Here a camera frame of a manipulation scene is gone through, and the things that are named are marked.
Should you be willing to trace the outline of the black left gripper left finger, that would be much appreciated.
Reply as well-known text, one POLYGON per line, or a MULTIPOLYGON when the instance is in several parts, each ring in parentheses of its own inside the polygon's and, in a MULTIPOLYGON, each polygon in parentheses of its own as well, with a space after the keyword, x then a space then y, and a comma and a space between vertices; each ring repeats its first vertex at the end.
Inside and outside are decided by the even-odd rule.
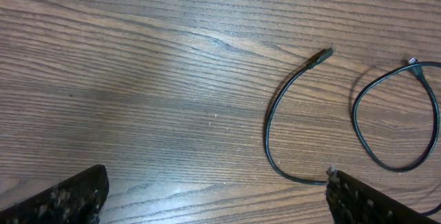
POLYGON ((98 224, 109 193, 104 165, 94 165, 1 211, 2 224, 98 224))

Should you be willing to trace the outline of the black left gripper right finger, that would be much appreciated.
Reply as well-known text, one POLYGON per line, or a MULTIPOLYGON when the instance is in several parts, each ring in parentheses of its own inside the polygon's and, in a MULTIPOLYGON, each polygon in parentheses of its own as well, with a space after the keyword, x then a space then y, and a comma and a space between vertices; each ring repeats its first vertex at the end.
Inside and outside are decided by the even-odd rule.
POLYGON ((335 224, 437 224, 428 217, 331 166, 326 200, 335 224))

